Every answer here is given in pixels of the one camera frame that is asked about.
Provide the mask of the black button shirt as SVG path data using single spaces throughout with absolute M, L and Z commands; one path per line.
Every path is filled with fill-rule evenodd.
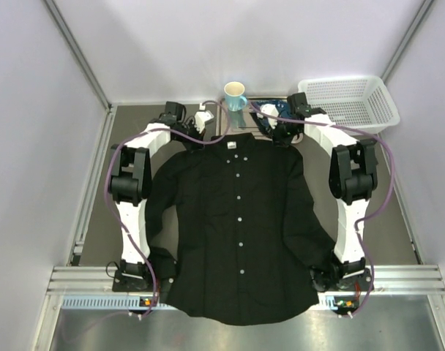
M 291 319 L 318 303 L 310 272 L 328 271 L 334 241 L 314 212 L 301 153 L 250 133 L 174 154 L 154 175 L 146 236 L 178 219 L 176 255 L 153 247 L 170 279 L 166 303 L 229 325 Z

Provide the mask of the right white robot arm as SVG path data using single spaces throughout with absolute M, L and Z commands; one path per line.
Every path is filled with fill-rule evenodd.
M 270 102 L 261 112 L 270 120 L 272 139 L 287 143 L 304 135 L 315 141 L 330 159 L 328 185 L 337 202 L 337 242 L 333 249 L 329 278 L 314 273 L 321 290 L 333 284 L 341 290 L 359 281 L 370 281 L 366 269 L 363 235 L 367 208 L 378 185 L 375 140 L 357 140 L 337 125 L 320 107 L 307 103 L 306 94 L 295 93 L 287 100 Z

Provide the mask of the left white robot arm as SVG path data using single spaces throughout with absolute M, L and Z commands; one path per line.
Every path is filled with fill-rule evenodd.
M 142 132 L 111 147 L 105 200 L 115 206 L 112 212 L 119 220 L 123 240 L 112 291 L 142 292 L 155 287 L 145 224 L 146 201 L 152 189 L 151 157 L 172 140 L 186 148 L 201 147 L 206 125 L 213 119 L 204 104 L 188 117 L 184 105 L 167 102 L 164 112 Z

